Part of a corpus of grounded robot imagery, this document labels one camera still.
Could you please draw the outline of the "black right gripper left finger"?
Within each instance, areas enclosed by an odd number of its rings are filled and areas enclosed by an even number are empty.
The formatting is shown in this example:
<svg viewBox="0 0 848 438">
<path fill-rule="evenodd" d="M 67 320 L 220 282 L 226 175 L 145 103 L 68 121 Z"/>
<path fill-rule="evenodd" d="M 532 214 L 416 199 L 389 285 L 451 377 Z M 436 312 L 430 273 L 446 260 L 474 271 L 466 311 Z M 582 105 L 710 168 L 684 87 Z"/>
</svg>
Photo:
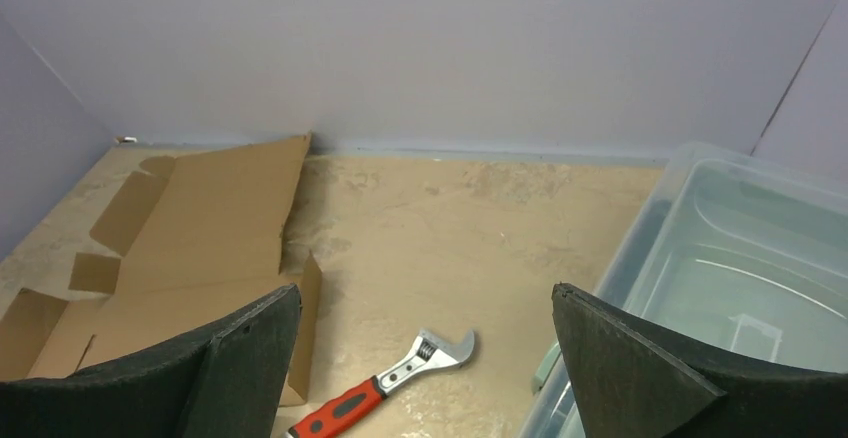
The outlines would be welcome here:
<svg viewBox="0 0 848 438">
<path fill-rule="evenodd" d="M 295 285 L 66 378 L 1 384 L 4 437 L 267 437 L 301 314 Z"/>
</svg>

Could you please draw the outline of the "brown cardboard box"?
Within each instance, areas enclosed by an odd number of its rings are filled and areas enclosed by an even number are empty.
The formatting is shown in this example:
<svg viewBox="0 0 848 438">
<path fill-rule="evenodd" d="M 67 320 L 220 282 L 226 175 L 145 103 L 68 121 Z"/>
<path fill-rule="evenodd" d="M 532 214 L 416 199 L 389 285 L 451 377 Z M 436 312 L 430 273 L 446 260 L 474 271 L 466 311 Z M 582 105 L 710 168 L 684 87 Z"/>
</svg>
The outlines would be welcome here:
<svg viewBox="0 0 848 438">
<path fill-rule="evenodd" d="M 141 162 L 90 230 L 69 301 L 19 291 L 1 321 L 1 377 L 63 378 L 210 323 L 296 285 L 302 314 L 281 404 L 308 396 L 322 273 L 282 272 L 283 230 L 307 135 Z"/>
</svg>

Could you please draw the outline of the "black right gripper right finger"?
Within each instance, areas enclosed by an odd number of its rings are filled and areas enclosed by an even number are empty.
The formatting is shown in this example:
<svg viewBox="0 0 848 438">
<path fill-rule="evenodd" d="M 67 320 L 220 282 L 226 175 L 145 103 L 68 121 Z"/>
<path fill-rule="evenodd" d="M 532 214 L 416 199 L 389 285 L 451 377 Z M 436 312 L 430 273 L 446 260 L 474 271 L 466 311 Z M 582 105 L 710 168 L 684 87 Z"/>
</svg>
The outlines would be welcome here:
<svg viewBox="0 0 848 438">
<path fill-rule="evenodd" d="M 589 437 L 844 437 L 847 376 L 721 349 L 569 283 L 553 321 Z"/>
</svg>

